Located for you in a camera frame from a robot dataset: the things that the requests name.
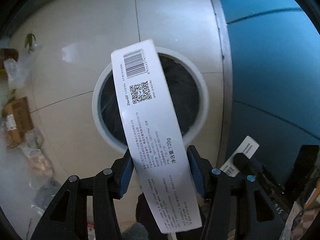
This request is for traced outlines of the blue kitchen cabinets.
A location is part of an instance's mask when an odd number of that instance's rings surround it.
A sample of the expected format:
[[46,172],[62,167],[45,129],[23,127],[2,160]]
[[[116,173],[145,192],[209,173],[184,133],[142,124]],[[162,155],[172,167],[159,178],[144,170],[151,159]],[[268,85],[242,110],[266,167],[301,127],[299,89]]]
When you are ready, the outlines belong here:
[[233,67],[227,154],[246,136],[281,184],[319,144],[319,32],[295,0],[220,0]]

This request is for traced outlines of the cardboard box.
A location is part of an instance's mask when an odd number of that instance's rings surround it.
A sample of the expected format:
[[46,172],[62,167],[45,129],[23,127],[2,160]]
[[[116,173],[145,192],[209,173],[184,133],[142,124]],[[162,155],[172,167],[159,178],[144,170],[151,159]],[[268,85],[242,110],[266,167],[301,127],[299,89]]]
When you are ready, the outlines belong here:
[[25,134],[34,128],[27,97],[15,99],[3,107],[8,148],[15,148],[25,140]]

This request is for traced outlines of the white round trash bin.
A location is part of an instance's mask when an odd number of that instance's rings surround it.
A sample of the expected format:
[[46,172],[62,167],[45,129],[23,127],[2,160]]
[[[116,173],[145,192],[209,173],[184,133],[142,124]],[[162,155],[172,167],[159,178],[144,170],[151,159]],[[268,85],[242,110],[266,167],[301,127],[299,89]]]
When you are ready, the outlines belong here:
[[94,123],[117,152],[153,148],[166,138],[189,145],[206,122],[209,95],[198,68],[167,48],[122,49],[99,77],[92,98]]

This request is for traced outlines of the long white toothpaste box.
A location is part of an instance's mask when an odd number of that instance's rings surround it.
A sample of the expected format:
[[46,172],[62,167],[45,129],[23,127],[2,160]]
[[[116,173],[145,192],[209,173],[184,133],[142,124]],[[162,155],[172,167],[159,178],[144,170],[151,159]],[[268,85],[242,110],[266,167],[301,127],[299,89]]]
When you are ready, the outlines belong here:
[[127,146],[160,231],[200,228],[185,146],[153,42],[115,50],[111,63]]

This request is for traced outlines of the bag of garlic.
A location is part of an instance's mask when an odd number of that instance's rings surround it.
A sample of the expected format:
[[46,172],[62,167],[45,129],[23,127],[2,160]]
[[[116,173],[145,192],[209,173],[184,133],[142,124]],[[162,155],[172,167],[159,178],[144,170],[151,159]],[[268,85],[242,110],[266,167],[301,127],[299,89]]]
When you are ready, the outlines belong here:
[[42,150],[43,137],[39,129],[33,128],[25,134],[20,148],[27,158],[30,170],[37,178],[50,178],[54,175],[51,161]]

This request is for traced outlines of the clear plastic bag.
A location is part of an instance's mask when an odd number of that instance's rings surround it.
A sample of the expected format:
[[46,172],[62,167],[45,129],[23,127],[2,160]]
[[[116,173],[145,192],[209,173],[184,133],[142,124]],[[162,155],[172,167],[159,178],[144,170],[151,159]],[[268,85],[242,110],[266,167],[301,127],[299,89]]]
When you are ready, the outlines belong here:
[[21,89],[28,84],[31,70],[41,49],[40,44],[34,44],[31,51],[25,48],[20,51],[13,48],[1,49],[1,63],[6,71],[10,89]]

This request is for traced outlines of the green vegetable piece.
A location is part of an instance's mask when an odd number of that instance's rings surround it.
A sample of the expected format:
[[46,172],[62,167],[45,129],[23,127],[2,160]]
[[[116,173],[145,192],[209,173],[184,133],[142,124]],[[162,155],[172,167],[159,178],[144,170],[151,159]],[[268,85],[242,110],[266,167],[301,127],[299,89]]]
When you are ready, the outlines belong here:
[[30,53],[33,51],[33,44],[36,41],[36,37],[33,33],[28,33],[25,37],[24,47]]

